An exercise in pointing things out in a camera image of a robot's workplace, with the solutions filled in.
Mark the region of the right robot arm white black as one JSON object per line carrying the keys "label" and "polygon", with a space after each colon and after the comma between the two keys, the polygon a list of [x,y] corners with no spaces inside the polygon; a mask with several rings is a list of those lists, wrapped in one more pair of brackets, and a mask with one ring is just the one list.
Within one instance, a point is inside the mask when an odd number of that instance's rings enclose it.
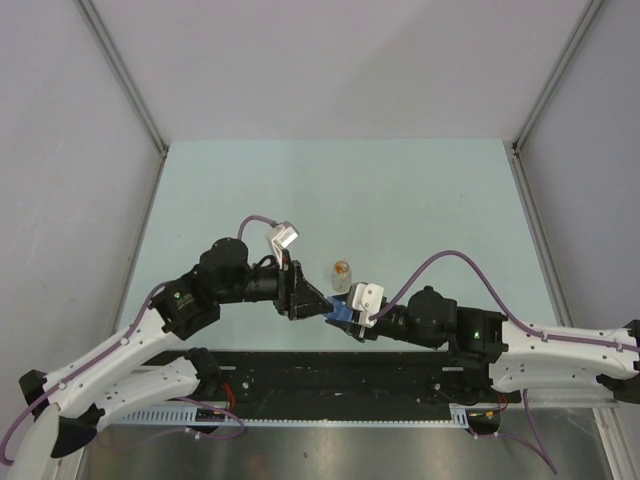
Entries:
{"label": "right robot arm white black", "polygon": [[501,312],[462,307],[427,286],[406,305],[381,307],[374,324],[346,296],[330,300],[328,324],[360,341],[390,338],[420,347],[446,347],[466,372],[463,393],[484,401],[495,391],[587,389],[612,393],[622,403],[639,401],[639,323],[591,330],[527,324]]}

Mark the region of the blue plastic pill organizer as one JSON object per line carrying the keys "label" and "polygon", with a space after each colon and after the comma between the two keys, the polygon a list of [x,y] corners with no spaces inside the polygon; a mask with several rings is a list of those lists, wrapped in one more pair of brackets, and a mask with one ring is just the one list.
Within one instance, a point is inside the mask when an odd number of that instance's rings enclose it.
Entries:
{"label": "blue plastic pill organizer", "polygon": [[348,295],[334,295],[328,298],[328,301],[331,303],[333,310],[325,315],[326,316],[334,316],[334,317],[342,317],[345,318],[350,316],[352,319],[353,312],[349,308],[347,304]]}

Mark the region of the clear glass pill bottle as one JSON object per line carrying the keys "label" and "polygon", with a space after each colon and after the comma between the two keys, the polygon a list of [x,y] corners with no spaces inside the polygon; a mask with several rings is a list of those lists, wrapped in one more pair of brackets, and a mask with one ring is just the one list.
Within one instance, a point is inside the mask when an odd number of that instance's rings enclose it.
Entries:
{"label": "clear glass pill bottle", "polygon": [[352,282],[352,271],[346,260],[337,261],[331,271],[332,289],[339,294],[346,293]]}

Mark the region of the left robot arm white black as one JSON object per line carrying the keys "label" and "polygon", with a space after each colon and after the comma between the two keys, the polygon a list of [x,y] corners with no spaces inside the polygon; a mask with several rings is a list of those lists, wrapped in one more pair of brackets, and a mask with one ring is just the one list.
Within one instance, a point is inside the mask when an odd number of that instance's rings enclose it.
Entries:
{"label": "left robot arm white black", "polygon": [[332,312],[288,252],[255,265],[248,255],[237,238],[216,241],[189,272],[155,287],[129,326],[62,369],[23,375],[19,384],[31,415],[51,412],[55,420],[45,454],[62,458],[80,450],[119,414],[174,398],[214,397],[222,372],[205,348],[143,375],[133,371],[218,321],[224,304],[268,301],[290,320]]}

